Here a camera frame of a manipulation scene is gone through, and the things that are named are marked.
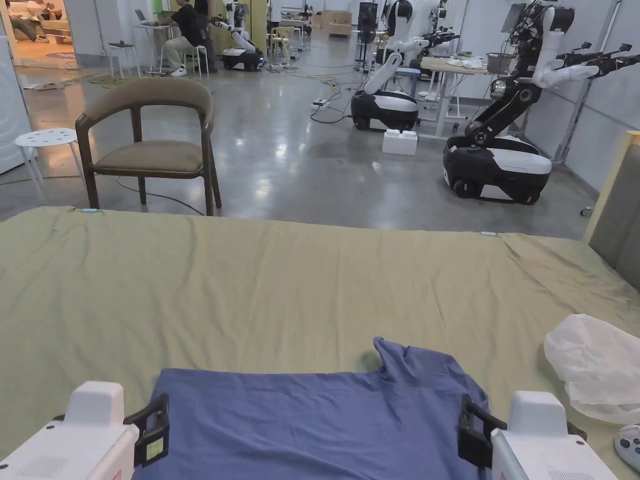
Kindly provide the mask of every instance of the t-shirt sleeve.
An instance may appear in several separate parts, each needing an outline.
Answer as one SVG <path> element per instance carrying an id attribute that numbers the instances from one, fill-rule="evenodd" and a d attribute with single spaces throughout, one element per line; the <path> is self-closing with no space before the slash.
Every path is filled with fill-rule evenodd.
<path id="1" fill-rule="evenodd" d="M 172 16 L 171 19 L 176 22 L 178 25 L 180 24 L 180 22 L 182 20 L 184 20 L 184 11 L 182 10 L 182 8 L 180 10 L 178 10 L 177 12 L 175 12 Z"/>

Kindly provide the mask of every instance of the chair seat cushion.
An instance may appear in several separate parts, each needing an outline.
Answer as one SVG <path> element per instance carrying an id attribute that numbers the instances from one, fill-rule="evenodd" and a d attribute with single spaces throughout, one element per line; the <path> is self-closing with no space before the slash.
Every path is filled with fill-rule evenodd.
<path id="1" fill-rule="evenodd" d="M 196 173 L 202 168 L 202 147 L 187 141 L 141 141 L 109 152 L 95 168 Z"/>

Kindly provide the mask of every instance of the laptop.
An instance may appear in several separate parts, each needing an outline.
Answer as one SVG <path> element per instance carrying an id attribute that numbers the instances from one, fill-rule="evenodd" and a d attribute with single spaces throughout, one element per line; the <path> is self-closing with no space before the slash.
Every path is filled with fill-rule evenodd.
<path id="1" fill-rule="evenodd" d="M 156 24 L 155 22 L 147 20 L 145 17 L 145 14 L 142 13 L 142 10 L 140 10 L 139 8 L 135 9 L 135 12 L 141 24 L 146 25 L 148 27 L 152 27 Z"/>

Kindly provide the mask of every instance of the mattress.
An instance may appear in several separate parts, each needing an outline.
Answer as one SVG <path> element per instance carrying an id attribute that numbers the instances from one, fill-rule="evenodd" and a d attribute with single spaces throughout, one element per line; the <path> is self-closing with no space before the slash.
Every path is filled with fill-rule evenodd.
<path id="1" fill-rule="evenodd" d="M 515 390 L 551 391 L 635 478 L 542 350 L 572 313 L 640 337 L 640 295 L 584 243 L 43 207 L 0 224 L 0 251 L 0 458 L 85 380 L 133 412 L 162 368 L 367 372 L 380 336 L 453 355 L 505 420 Z"/>

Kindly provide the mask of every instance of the white sneaker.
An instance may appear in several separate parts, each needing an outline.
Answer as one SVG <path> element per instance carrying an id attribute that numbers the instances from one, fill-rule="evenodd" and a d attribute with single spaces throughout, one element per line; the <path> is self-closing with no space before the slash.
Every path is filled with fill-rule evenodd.
<path id="1" fill-rule="evenodd" d="M 184 67 L 180 67 L 175 72 L 171 72 L 172 77 L 184 77 L 186 74 L 187 69 Z"/>

